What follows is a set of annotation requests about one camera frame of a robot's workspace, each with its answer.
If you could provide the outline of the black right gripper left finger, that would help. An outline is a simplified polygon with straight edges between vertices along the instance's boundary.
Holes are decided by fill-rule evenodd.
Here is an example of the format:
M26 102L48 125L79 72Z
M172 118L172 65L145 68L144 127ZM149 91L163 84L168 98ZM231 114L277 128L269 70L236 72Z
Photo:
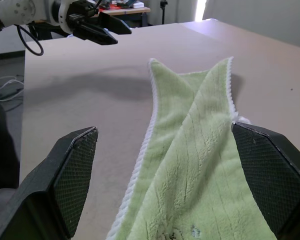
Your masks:
M0 240L70 240L87 199L98 129L60 138L0 213Z

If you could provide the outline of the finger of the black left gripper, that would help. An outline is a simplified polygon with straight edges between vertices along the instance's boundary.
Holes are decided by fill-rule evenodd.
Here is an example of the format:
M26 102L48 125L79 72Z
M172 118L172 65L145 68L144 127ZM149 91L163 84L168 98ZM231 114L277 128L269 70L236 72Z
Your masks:
M118 43L107 30L86 21L78 21L75 24L73 35L79 39L89 40L102 46L116 45Z
M130 35L132 33L130 27L123 20L105 12L98 14L98 25L117 35Z

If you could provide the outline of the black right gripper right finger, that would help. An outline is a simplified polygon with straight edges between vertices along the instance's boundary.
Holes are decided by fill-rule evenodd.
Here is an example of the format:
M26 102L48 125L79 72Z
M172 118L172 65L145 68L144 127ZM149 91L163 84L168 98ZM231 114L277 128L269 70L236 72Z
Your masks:
M300 240L300 151L282 134L231 126L253 198L278 240Z

